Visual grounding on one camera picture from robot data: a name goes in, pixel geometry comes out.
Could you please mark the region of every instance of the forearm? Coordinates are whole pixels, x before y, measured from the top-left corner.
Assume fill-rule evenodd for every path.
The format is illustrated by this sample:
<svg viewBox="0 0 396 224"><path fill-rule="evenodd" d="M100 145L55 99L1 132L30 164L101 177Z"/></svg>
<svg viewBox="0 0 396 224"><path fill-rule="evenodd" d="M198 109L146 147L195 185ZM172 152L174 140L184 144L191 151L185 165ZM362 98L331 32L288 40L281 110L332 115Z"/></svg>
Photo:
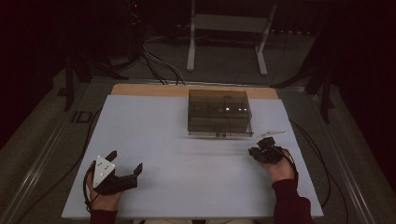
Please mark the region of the forearm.
<svg viewBox="0 0 396 224"><path fill-rule="evenodd" d="M276 194L275 224L314 223L311 217L311 202L298 195L297 182L294 179L276 181L272 187Z"/></svg>
<svg viewBox="0 0 396 224"><path fill-rule="evenodd" d="M91 224L116 223L117 211L91 210Z"/></svg>

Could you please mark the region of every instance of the gray floor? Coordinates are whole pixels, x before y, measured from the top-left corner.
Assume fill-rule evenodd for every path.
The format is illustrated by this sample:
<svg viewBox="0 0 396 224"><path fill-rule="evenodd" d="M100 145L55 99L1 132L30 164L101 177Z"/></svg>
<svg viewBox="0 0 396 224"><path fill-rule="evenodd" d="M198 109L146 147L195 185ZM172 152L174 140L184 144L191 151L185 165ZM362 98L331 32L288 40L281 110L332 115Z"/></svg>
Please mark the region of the gray floor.
<svg viewBox="0 0 396 224"><path fill-rule="evenodd" d="M268 86L295 75L306 53L315 39L304 35L270 34L264 49L264 58L269 75L259 74L252 45L198 46L195 70L186 71L188 43L186 40L158 38L147 42L149 52L177 67L190 84L195 82L227 85ZM168 70L156 66L157 71L168 80L175 76ZM139 62L121 72L130 78L125 82L153 82L146 65ZM396 198L385 177L380 172L370 149L367 147L356 123L347 111L336 87L332 87L330 110L331 124L324 124L318 115L318 97L304 94L305 80L294 83L284 90L277 90L283 100L290 119L299 123L315 140L331 172L335 183L345 196L343 198L334 181L331 183L330 200L324 207L324 217L317 223L395 223ZM94 77L92 83L80 83L76 87L77 99L70 112L64 112L63 97L56 96L64 86L64 73L54 79L55 87L36 107L17 132L0 151L0 212L18 217L55 183L78 159L83 150L89 130L88 123L72 122L76 111L94 113L104 103L117 80ZM294 130L303 152L309 174L320 202L325 200L328 182L322 164L308 145L303 135ZM42 164L42 173L30 174L30 168L42 151L50 151L47 162ZM88 220L65 220L61 218L68 192L72 186L77 168L66 177L60 186L40 201L21 223L89 223ZM24 186L33 186L19 191L26 175L33 175ZM261 220L272 223L271 218ZM118 223L133 223L119 220Z"/></svg>

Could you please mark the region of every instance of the hand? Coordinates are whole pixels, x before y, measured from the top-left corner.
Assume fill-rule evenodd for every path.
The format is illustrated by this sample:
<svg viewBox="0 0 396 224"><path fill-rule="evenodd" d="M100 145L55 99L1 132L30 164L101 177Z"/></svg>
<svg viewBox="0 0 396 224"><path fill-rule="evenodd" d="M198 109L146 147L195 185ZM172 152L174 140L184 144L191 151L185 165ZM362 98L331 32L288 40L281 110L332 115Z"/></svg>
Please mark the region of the hand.
<svg viewBox="0 0 396 224"><path fill-rule="evenodd" d="M283 154L287 157L290 155L287 149L283 149ZM260 165L268 172L273 183L283 179L294 179L294 171L285 158L282 158L277 164L260 162Z"/></svg>
<svg viewBox="0 0 396 224"><path fill-rule="evenodd" d="M93 172L90 172L87 178L87 186L90 189L91 210L117 211L123 192L104 196L93 189L92 182Z"/></svg>

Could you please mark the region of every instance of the floor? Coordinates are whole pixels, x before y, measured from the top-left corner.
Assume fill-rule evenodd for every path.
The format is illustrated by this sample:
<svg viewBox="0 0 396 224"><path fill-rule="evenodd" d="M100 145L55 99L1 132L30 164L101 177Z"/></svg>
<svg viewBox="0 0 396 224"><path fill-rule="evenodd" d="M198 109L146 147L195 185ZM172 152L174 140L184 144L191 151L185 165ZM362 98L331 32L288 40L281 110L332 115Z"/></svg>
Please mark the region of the floor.
<svg viewBox="0 0 396 224"><path fill-rule="evenodd" d="M148 38L145 47L176 67L189 85L268 87L297 74L314 41L314 37L307 35L270 34L263 52L269 72L266 77L259 73L254 44L249 41L210 38L200 41L193 72L186 71L187 39L154 35ZM122 60L112 58L114 63ZM159 65L155 68L170 83L175 83L175 75L169 69ZM0 151L0 179L3 180L0 182L0 223L89 223L88 220L61 218L78 170L78 158L97 121L94 117L90 127L89 122L76 119L75 115L94 115L116 83L159 83L143 60L120 71L121 75L129 77L126 81L114 80L98 71L93 73L91 83L76 82L76 100L68 112L64 112L65 99L57 96L59 89L64 87L64 71L56 76L53 90ZM320 92L306 95L306 82L307 79L303 79L276 91L290 120L297 124L293 124L294 132L319 201L325 203L330 192L323 206L324 217L316 217L316 223L394 223L395 194L337 88L332 86L331 123L326 124L318 114ZM318 147L307 141L309 137L304 132ZM46 191L69 170L70 174L47 194ZM272 223L273 220L269 217L258 221ZM120 219L117 223L134 221Z"/></svg>

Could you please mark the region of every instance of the dark background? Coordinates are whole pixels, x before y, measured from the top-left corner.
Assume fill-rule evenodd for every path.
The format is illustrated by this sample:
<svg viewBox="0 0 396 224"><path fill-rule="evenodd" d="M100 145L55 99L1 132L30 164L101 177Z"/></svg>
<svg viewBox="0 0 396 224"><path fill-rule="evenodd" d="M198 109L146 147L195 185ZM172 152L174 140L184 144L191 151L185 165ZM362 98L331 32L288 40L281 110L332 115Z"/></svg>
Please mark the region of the dark background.
<svg viewBox="0 0 396 224"><path fill-rule="evenodd" d="M145 21L159 34L185 34L179 27L190 22L190 1L140 2L144 2ZM261 1L246 1L243 5L240 1L198 2L197 7L207 12L250 16L261 13L259 7L248 6ZM0 147L51 90L51 79L64 69L64 55L70 46L103 60L107 55L125 53L126 42L112 41L114 34L128 39L126 14L120 9L123 1L112 1L112 8L106 7L108 3L96 1L96 7L90 1L76 0L0 3L1 94L5 96ZM101 13L106 9L108 15L104 16ZM339 87L393 189L395 9L390 1L280 1L272 27L276 33L317 35L304 66L328 62L321 59L334 60L332 82ZM103 33L101 26L113 30Z"/></svg>

